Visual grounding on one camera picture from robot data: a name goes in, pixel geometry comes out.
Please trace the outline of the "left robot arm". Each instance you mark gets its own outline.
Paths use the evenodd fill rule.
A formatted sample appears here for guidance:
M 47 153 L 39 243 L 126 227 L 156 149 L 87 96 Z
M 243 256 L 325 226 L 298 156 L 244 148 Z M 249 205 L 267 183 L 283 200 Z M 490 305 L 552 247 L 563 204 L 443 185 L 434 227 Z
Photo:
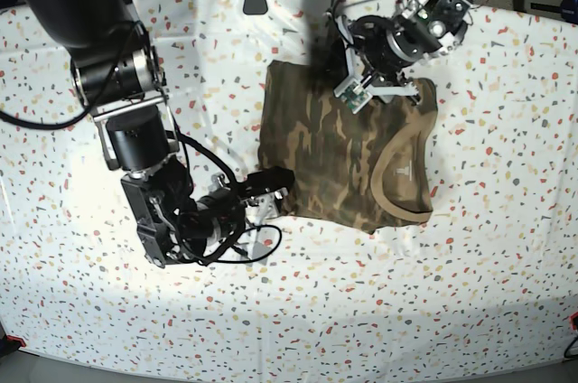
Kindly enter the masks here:
M 405 69 L 457 49 L 468 30 L 466 17 L 476 0 L 398 0 L 390 17 L 350 20 L 336 0 L 329 11 L 344 49 L 347 74 L 334 90 L 353 113 L 371 99 L 396 97 L 418 103 L 422 95 Z

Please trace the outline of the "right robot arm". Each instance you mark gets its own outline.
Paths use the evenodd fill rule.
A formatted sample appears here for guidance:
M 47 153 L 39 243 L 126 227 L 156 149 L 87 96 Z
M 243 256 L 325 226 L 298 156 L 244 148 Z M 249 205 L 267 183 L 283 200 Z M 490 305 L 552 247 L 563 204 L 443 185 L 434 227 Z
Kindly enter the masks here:
M 231 250 L 248 263 L 239 239 L 280 215 L 294 174 L 274 167 L 238 181 L 215 158 L 212 191 L 194 200 L 190 162 L 177 154 L 204 147 L 174 120 L 156 49 L 132 0 L 25 1 L 70 55 L 82 115 L 98 129 L 108 169 L 124 172 L 121 184 L 146 259 L 158 267 L 208 266 Z

